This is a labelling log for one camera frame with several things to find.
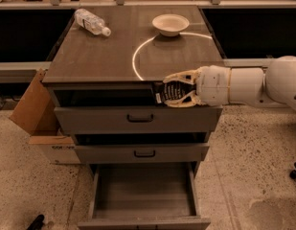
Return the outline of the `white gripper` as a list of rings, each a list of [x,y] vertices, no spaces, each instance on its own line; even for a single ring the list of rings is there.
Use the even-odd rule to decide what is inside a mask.
[[[231,70],[215,65],[203,66],[199,70],[188,70],[166,76],[163,83],[172,81],[179,81],[186,84],[196,83],[196,94],[198,96],[194,90],[189,93],[169,94],[166,96],[164,104],[176,108],[204,104],[209,106],[228,104]]]

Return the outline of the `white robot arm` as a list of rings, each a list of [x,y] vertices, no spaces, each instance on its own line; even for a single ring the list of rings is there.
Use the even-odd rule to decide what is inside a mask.
[[[163,80],[162,102],[170,107],[246,104],[288,106],[296,111],[296,57],[279,57],[261,68],[202,66]]]

